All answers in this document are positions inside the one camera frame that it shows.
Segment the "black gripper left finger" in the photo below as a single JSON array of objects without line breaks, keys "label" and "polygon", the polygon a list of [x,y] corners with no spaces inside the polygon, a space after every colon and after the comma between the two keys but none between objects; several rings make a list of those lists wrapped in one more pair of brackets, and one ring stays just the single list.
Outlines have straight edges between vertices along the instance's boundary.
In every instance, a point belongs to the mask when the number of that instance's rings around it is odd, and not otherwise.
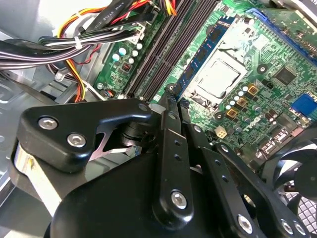
[{"label": "black gripper left finger", "polygon": [[[127,212],[150,201],[162,224],[186,224],[194,215],[187,140],[178,105],[168,95],[161,113],[137,99],[34,107],[17,132],[16,168],[28,177],[49,213],[80,204],[93,212]],[[137,125],[154,140],[140,154],[91,181],[82,177],[104,147],[123,144],[121,125]]]}]

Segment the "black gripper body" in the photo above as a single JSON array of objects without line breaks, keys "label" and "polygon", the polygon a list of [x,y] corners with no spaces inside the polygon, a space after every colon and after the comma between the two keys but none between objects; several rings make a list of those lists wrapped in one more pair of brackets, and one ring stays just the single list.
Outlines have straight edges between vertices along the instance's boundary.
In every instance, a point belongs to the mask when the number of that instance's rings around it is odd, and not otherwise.
[{"label": "black gripper body", "polygon": [[[229,236],[225,193],[230,173],[222,151],[189,137],[164,136],[159,119],[104,118],[81,126],[57,119],[47,130],[39,118],[21,118],[16,150],[43,161],[59,185],[68,185],[53,210],[52,238],[224,238]],[[95,134],[122,124],[153,130],[167,146],[136,156],[89,182],[74,181],[87,165]]]}]

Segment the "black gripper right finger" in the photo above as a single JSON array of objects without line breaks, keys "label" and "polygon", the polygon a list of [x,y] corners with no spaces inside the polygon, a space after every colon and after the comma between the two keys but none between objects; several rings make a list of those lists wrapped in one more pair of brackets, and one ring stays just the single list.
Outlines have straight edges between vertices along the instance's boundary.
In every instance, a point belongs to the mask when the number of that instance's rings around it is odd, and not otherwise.
[{"label": "black gripper right finger", "polygon": [[179,101],[191,163],[200,165],[224,238],[309,238],[308,229],[226,144],[211,146],[190,122],[189,101]]}]

